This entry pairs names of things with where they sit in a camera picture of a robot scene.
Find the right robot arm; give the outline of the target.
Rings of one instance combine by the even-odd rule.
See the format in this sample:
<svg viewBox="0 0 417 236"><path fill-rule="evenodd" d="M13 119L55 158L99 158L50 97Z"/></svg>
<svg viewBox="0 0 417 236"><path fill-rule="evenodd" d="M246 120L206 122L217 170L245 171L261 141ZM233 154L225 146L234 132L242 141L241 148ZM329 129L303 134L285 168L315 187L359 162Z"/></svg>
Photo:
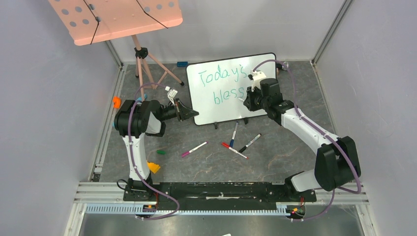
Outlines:
<svg viewBox="0 0 417 236"><path fill-rule="evenodd" d="M361 169L354 140L325 131L292 101L284 100L277 79L252 75L249 79L252 85L247 88L244 106L251 112L264 110L268 118L293 132L316 154L313 170L285 179L285 197L296 201L304 192L318 188L348 191L344 184L353 180L357 183L354 193L360 193Z"/></svg>

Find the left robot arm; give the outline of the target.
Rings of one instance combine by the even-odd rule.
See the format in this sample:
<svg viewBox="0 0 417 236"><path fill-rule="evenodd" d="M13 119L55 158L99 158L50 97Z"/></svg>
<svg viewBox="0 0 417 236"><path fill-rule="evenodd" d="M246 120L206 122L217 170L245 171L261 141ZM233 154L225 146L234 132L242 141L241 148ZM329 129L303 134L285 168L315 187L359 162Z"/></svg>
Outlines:
<svg viewBox="0 0 417 236"><path fill-rule="evenodd" d="M114 119L114 127L125 143L129 158L124 201L149 201L157 193L146 158L145 137L162 137L166 120L184 121L198 115L198 111L185 106L178 98L166 106L157 100L124 101Z"/></svg>

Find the white whiteboard black frame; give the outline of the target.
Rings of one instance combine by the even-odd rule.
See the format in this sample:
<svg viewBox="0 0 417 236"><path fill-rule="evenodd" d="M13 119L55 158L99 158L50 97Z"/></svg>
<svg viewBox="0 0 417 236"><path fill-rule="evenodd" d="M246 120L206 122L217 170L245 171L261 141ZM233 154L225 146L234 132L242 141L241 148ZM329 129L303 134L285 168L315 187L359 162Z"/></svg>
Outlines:
<svg viewBox="0 0 417 236"><path fill-rule="evenodd" d="M276 77L275 59L270 52L189 64L186 75L191 106L199 112L194 123L206 125L265 115L264 110L249 111L238 98L246 98L246 90L252 85L248 76L259 63L266 61L258 69L269 78Z"/></svg>

